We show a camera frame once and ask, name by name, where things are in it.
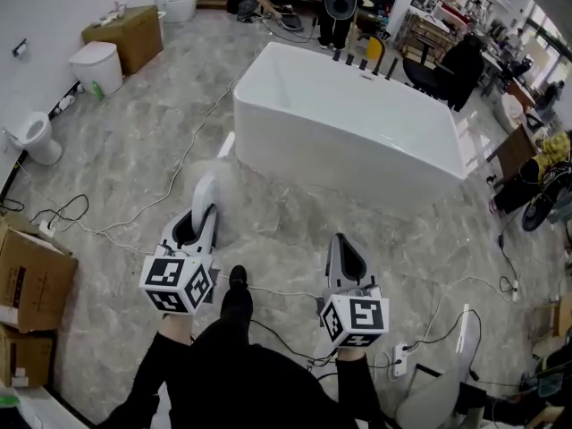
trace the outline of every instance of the white toilet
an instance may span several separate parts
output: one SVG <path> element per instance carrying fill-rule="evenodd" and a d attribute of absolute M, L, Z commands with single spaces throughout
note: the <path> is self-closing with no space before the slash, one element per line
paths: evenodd
<path fill-rule="evenodd" d="M 159 0 L 158 6 L 167 15 L 165 22 L 185 22 L 195 15 L 197 0 Z"/>
<path fill-rule="evenodd" d="M 38 164 L 53 165 L 62 155 L 62 147 L 52 140 L 52 124 L 47 114 L 31 111 L 23 97 L 10 101 L 1 125 L 12 144 L 28 151 Z"/>

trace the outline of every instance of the cardboard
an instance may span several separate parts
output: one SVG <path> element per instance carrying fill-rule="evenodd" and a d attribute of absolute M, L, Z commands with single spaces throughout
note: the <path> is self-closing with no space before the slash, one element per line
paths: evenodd
<path fill-rule="evenodd" d="M 20 214 L 0 217 L 0 323 L 20 332 L 57 329 L 77 266 Z"/>
<path fill-rule="evenodd" d="M 54 341 L 44 334 L 23 335 L 0 325 L 0 381 L 6 387 L 48 383 Z"/>
<path fill-rule="evenodd" d="M 104 27 L 87 27 L 81 32 L 83 41 L 106 41 L 117 45 L 124 74 L 138 72 L 143 65 L 163 50 L 157 7 L 127 8 L 120 19 Z"/>

